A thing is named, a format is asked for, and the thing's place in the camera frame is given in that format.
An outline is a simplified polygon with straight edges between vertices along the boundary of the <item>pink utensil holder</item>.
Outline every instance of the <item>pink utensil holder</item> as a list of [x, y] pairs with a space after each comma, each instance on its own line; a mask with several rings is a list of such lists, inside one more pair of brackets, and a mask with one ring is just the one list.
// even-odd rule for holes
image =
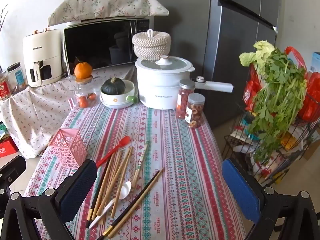
[[65, 168], [79, 168], [87, 156], [79, 129], [60, 128], [49, 146]]

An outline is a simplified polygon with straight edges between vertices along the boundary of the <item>cardboard box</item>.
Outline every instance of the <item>cardboard box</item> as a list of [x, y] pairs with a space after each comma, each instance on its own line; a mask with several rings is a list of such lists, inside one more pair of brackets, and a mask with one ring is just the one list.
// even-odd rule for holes
[[310, 71], [320, 73], [320, 52], [314, 52], [312, 54]]

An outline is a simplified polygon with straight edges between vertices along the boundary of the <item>floor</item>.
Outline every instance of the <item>floor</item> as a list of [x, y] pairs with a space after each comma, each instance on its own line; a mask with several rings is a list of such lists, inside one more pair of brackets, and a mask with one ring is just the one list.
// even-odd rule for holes
[[[213, 130], [215, 138], [217, 140], [218, 147], [220, 151], [223, 151], [225, 141], [224, 135], [230, 133], [233, 122], [227, 122], [220, 127]], [[0, 158], [0, 167], [4, 166], [10, 160], [12, 160], [17, 154], [5, 156]], [[28, 182], [38, 164], [40, 157], [34, 159], [26, 159], [27, 167], [23, 176], [18, 177], [11, 185], [11, 192], [20, 192], [21, 195], [24, 194], [27, 188]], [[301, 190], [306, 190], [309, 192], [316, 212], [320, 212], [320, 147], [311, 156], [309, 160], [304, 158], [297, 160], [292, 164], [289, 172], [284, 177], [284, 179], [279, 184], [274, 184], [273, 188], [280, 194], [287, 195], [297, 195]], [[244, 226], [248, 232], [252, 226], [252, 222], [249, 220], [244, 220]], [[283, 220], [278, 220], [277, 224], [282, 224]], [[276, 240], [278, 233], [273, 232], [271, 240]]]

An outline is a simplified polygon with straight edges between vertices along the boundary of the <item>woven basket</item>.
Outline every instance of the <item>woven basket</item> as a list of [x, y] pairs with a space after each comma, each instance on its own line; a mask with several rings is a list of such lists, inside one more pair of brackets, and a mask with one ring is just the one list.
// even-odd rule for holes
[[132, 43], [137, 57], [144, 60], [158, 60], [161, 55], [169, 54], [171, 37], [168, 33], [149, 29], [147, 32], [135, 34]]

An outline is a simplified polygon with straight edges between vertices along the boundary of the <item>basket loop handle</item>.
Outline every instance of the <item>basket loop handle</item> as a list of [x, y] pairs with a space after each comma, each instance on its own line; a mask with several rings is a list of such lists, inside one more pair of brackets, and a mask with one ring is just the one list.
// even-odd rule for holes
[[148, 35], [148, 38], [152, 38], [153, 37], [153, 30], [152, 29], [149, 29], [147, 31], [147, 35]]

